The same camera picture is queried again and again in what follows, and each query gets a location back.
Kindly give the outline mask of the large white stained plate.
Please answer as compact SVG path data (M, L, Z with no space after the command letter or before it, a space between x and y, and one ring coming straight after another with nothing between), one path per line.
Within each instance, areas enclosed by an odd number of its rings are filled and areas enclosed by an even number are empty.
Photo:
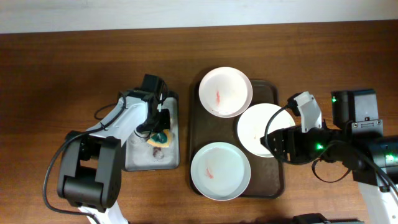
M273 157L268 148L261 144L261 138L271 116L280 106L270 103L260 103L249 107L239 118L237 135L240 143L250 153L259 157Z

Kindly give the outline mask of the green and yellow sponge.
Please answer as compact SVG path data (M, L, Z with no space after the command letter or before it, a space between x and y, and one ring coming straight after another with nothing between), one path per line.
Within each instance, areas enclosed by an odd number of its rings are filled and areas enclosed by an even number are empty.
M164 148L169 147L172 141L172 133L169 129L165 129L159 133L150 135L147 143L154 147Z

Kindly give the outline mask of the pale blue-white plate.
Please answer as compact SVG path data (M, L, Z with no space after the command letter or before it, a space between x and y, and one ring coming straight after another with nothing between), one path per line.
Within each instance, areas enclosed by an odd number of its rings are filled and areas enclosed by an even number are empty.
M194 155L190 176L203 196L228 201L243 194L251 180L251 166L238 147L227 142L213 142Z

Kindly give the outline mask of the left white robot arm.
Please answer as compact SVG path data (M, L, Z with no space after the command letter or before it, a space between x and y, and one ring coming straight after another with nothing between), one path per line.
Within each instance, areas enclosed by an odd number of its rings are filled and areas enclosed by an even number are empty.
M127 223L117 198L126 168L127 140L148 139L170 128L170 112L161 106L168 94L158 76L145 75L139 88L118 96L116 106L84 132L71 131L61 147L58 196L92 223Z

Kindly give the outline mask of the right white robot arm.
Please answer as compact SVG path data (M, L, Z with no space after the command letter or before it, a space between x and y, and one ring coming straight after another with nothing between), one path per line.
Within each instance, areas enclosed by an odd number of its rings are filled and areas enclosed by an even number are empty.
M265 131L261 144L286 164L315 170L320 161L341 162L358 183L371 222L397 223L397 136L383 134L375 90L333 91L331 103L335 129L313 95L294 94L271 119L290 109L301 123Z

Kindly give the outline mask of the large brown serving tray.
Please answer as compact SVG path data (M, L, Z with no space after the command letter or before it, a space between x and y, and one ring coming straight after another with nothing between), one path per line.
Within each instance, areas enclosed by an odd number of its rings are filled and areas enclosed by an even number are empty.
M279 197L285 187L283 165L273 157L260 157L244 148L237 132L239 116L219 118L207 112L200 102L199 86L199 82L193 85L190 96L188 161L192 162L197 151L209 143L233 144L242 150L251 166L251 180L242 196L269 199Z

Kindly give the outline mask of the small black soapy tray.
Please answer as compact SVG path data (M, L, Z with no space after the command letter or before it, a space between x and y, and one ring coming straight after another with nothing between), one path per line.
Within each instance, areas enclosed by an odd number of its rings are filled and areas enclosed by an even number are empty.
M164 148L151 146L147 140L154 133L138 133L136 128L133 129L126 140L125 171L175 169L180 164L178 95L171 91L160 108L170 111L171 145Z

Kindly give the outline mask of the pink stained plate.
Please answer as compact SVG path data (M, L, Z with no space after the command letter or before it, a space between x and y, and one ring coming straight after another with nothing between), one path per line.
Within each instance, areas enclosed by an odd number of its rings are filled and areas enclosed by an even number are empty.
M220 118L232 118L249 107L253 89L242 71L233 67L218 67L201 79L198 95L207 112Z

